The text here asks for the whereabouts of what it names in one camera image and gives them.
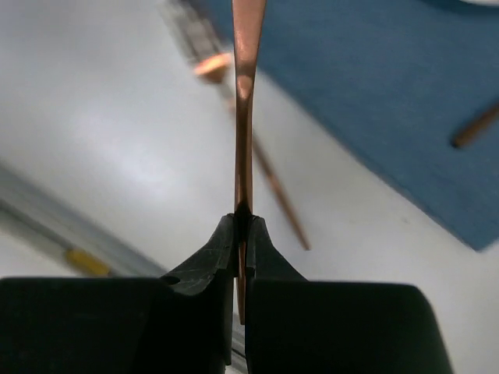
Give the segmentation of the copper spoon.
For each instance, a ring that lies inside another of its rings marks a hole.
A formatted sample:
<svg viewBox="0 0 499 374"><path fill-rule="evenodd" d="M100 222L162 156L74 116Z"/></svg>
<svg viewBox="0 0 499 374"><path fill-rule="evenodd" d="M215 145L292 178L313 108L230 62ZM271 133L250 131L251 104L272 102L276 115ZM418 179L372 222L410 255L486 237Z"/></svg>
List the copper spoon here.
<svg viewBox="0 0 499 374"><path fill-rule="evenodd" d="M493 103L472 121L459 129L451 138L451 146L460 149L470 144L478 135L498 119L498 102Z"/></svg>

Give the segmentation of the copper knife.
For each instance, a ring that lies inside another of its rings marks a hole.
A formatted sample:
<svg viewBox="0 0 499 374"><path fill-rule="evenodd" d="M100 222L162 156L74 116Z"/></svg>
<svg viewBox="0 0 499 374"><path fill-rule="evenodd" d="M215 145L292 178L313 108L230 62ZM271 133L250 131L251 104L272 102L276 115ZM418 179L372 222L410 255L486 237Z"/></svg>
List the copper knife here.
<svg viewBox="0 0 499 374"><path fill-rule="evenodd" d="M253 92L266 0L234 0L235 59L235 218L238 225L237 299L246 322L246 250L253 217Z"/></svg>

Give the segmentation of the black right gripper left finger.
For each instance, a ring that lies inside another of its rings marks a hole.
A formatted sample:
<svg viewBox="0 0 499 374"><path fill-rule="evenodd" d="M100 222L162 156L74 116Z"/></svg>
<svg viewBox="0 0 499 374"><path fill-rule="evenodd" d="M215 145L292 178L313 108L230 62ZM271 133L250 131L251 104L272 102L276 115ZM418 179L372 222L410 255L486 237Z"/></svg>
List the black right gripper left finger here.
<svg viewBox="0 0 499 374"><path fill-rule="evenodd" d="M235 275L235 218L223 216L207 243L188 259L161 277L174 292L188 297L220 288L223 296L233 293Z"/></svg>

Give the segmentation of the copper fork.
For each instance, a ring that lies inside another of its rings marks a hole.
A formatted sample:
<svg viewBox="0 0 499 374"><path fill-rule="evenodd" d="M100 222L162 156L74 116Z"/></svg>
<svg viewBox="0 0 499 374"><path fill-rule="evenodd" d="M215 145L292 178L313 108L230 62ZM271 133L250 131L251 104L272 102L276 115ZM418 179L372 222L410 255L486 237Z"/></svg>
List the copper fork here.
<svg viewBox="0 0 499 374"><path fill-rule="evenodd" d="M194 63L194 73L204 81L214 84L225 99L229 111L235 115L235 95L231 91L230 86L226 82L226 75L231 66L232 54L226 52L217 52L214 55L202 58L200 62ZM292 227L294 234L298 238L304 250L310 250L310 243L303 230L303 226L299 222L299 218L291 204L291 201L285 193L284 186L280 182L277 173L271 164L269 158L264 152L260 141L256 134L253 135L253 156L260 165L267 183L274 193L275 199L278 201L282 212L286 216L288 223Z"/></svg>

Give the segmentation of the aluminium front rail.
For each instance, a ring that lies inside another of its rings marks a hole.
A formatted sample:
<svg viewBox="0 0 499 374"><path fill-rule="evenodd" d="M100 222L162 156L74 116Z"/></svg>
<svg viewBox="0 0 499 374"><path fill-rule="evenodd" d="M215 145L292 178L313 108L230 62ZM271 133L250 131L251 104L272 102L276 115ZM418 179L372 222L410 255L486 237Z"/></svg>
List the aluminium front rail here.
<svg viewBox="0 0 499 374"><path fill-rule="evenodd" d="M168 272L5 166L1 166L1 208L59 248L80 249L99 259L112 275L160 277Z"/></svg>

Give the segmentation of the blue cloth placemat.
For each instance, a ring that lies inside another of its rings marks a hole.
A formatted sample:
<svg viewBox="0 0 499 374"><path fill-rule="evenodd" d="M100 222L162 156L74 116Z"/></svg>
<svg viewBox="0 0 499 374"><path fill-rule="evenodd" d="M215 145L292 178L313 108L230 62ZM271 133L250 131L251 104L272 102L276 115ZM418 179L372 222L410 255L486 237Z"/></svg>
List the blue cloth placemat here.
<svg viewBox="0 0 499 374"><path fill-rule="evenodd" d="M460 1L269 1L259 67L464 243L498 237L498 10Z"/></svg>

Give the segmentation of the yellow rail slot nut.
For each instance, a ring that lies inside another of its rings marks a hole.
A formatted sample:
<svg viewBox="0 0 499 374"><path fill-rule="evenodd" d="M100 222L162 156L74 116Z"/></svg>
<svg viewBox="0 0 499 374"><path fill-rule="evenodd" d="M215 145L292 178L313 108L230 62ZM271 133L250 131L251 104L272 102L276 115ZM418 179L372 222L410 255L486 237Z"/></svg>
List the yellow rail slot nut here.
<svg viewBox="0 0 499 374"><path fill-rule="evenodd" d="M100 259L78 249L69 249L65 252L65 258L75 268L84 273L98 277L106 277L111 273L110 267Z"/></svg>

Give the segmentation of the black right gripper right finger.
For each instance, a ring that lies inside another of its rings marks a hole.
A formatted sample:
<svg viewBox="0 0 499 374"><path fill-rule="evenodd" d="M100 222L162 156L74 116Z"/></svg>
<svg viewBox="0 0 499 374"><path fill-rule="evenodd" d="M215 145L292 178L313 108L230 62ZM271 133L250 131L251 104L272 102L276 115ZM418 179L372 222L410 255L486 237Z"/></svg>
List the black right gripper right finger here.
<svg viewBox="0 0 499 374"><path fill-rule="evenodd" d="M274 247L265 219L252 216L246 250L246 279L306 281Z"/></svg>

